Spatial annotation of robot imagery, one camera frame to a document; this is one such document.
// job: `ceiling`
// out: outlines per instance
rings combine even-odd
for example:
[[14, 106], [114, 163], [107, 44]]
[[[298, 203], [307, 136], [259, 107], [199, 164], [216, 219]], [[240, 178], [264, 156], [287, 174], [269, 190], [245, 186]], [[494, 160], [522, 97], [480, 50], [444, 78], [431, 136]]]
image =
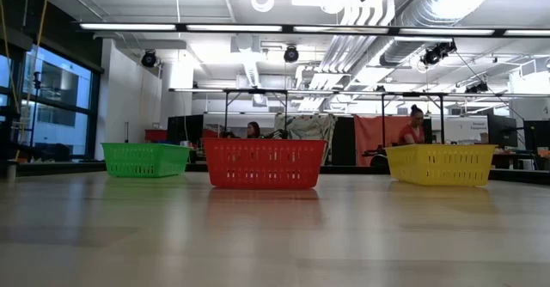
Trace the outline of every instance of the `ceiling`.
[[[395, 0], [399, 7], [406, 0]], [[60, 9], [79, 21], [112, 22], [176, 22], [176, 0], [51, 0]], [[251, 0], [180, 0], [180, 21], [184, 23], [277, 23], [277, 24], [337, 24], [343, 13], [325, 13], [320, 7], [292, 5], [291, 0], [275, 0], [269, 12], [259, 12]], [[550, 0], [485, 0], [474, 12], [457, 24], [465, 27], [548, 27]], [[242, 64], [228, 60], [231, 34], [125, 34], [126, 40], [184, 40], [198, 59], [202, 70], [195, 78], [200, 81], [235, 80], [243, 74]], [[321, 61], [333, 37], [315, 35], [261, 35], [264, 42], [279, 42], [281, 46], [296, 44], [301, 62]], [[388, 87], [400, 90], [449, 90], [459, 81], [476, 73], [486, 73], [494, 91], [507, 88], [508, 72], [533, 56], [550, 56], [550, 40], [457, 39], [458, 52], [439, 66], [421, 73], [416, 69], [418, 56], [413, 56], [389, 75]], [[284, 49], [269, 48], [267, 60], [258, 62], [260, 74], [294, 76], [298, 64], [286, 64]]]

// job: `plastic basket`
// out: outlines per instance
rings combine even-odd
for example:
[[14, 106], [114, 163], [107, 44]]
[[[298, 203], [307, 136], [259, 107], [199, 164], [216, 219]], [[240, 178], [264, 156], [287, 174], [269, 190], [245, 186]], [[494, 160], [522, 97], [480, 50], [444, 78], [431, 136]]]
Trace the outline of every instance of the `plastic basket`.
[[484, 186], [495, 145], [419, 144], [386, 148], [397, 180], [420, 185]]
[[326, 142], [205, 138], [213, 186], [307, 189], [317, 185]]
[[186, 171], [190, 148], [157, 143], [104, 143], [109, 175], [156, 178]]

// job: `woman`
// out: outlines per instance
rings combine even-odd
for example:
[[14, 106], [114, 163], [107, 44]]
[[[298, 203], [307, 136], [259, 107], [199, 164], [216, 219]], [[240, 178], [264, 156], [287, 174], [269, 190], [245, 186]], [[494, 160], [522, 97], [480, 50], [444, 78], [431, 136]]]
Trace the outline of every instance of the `woman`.
[[411, 107], [411, 123], [401, 129], [399, 145], [423, 144], [425, 139], [422, 122], [424, 122], [424, 112], [413, 105]]
[[247, 125], [247, 138], [260, 138], [260, 126], [256, 122]]

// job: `table surface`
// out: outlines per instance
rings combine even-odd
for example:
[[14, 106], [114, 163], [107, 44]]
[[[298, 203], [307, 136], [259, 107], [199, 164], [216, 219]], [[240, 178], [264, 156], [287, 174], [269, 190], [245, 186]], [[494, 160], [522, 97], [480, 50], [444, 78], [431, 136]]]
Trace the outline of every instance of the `table surface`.
[[2, 286], [548, 287], [550, 189], [321, 175], [308, 191], [208, 174], [0, 184]]

